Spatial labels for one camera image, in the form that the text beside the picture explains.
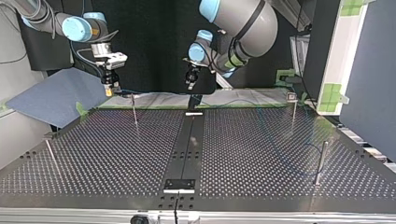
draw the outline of green tape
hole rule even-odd
[[[318,110],[321,112],[335,112],[341,101],[341,84],[328,83],[324,85]]]
[[[300,105],[305,105],[306,97],[308,97],[308,93],[304,92],[301,96]]]
[[[7,109],[8,109],[8,108],[7,108],[7,106],[6,106],[6,102],[0,104],[0,111],[1,111],[1,110],[7,110]]]
[[[76,110],[79,113],[80,120],[83,121],[88,117],[89,111],[85,110],[80,102],[76,102]]]
[[[286,83],[281,81],[281,77],[295,77],[296,71],[294,69],[289,70],[277,70],[276,72],[276,83],[275,85],[278,87],[292,87],[293,84]]]
[[[345,0],[343,8],[341,9],[342,17],[359,16],[361,8],[364,5],[364,0]]]
[[[244,65],[243,62],[239,61],[239,59],[236,57],[236,55],[231,57],[231,62],[228,61],[226,64],[224,64],[224,66],[226,66],[226,67],[228,67],[230,69],[233,69],[233,68],[235,68],[235,66],[233,66],[233,64],[235,64],[236,66],[243,66]]]

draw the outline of blue cloth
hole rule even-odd
[[[26,116],[64,128],[79,117],[77,103],[90,110],[106,100],[100,78],[70,68],[46,78],[6,105]]]

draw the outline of gray fabric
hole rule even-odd
[[[396,161],[396,1],[368,7],[353,65],[341,121],[354,133]]]
[[[62,70],[7,102],[22,114],[63,128],[79,117],[76,104],[85,110],[106,100],[98,77],[70,68]]]
[[[205,95],[202,105],[283,105],[286,103],[285,89],[216,91]],[[147,93],[136,95],[136,107],[186,107],[189,95],[173,93]],[[132,99],[113,97],[100,107],[132,107]]]

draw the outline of black cable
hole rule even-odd
[[[23,54],[23,56],[20,57],[19,59],[12,60],[12,61],[8,61],[8,62],[0,62],[0,64],[17,63],[17,62],[22,61],[24,58],[26,58],[26,56],[27,56],[27,52],[25,52],[25,53]]]
[[[85,0],[82,0],[82,12],[81,12],[81,17],[84,16],[84,12],[85,12]]]
[[[300,71],[300,74],[301,74],[300,76],[296,74],[296,76],[301,78],[301,81],[303,82],[303,86],[304,86],[304,89],[305,89],[306,94],[308,95],[309,100],[311,101],[311,103],[312,103],[312,105],[314,106],[314,108],[315,108],[316,110],[318,110],[317,106],[316,106],[315,103],[314,103],[314,100],[312,99],[311,94],[310,94],[309,91],[308,91],[308,88],[306,87],[305,80],[304,80],[304,78],[303,78],[303,75],[304,75],[304,74],[303,74],[303,71],[301,70],[300,59],[299,59],[299,54],[298,54],[298,46],[297,46],[298,26],[300,25],[301,14],[303,13],[304,2],[305,2],[305,0],[303,0],[303,2],[301,3],[300,11],[299,11],[299,13],[298,13],[297,25],[296,25],[297,33],[296,33],[295,41],[294,41],[294,42],[295,42],[295,47],[296,47],[297,66],[298,66],[298,70]]]
[[[175,204],[175,210],[174,210],[175,224],[178,224],[178,217],[177,217],[178,196],[179,196],[179,194],[177,195],[176,204]]]
[[[73,46],[73,42],[72,41],[70,41],[70,49],[72,50],[72,52],[73,52],[73,55],[80,61],[80,62],[83,62],[83,63],[85,63],[85,64],[87,64],[90,68],[92,68],[95,72],[96,72],[96,76],[97,77],[101,77],[102,75],[103,75],[103,73],[101,72],[101,70],[98,68],[98,67],[96,67],[95,65],[93,65],[93,64],[91,64],[91,63],[87,63],[87,62],[85,62],[83,59],[81,59],[79,56],[78,56],[78,54],[76,53],[76,50],[74,49],[74,46]]]

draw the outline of white wall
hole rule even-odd
[[[2,9],[18,27],[13,12],[6,7]],[[19,59],[24,53],[21,34],[12,28],[0,10],[0,103],[44,79],[44,73],[30,70],[27,57],[17,63],[1,64]],[[2,110],[0,106],[0,169],[38,145],[49,131],[49,125],[12,110]]]

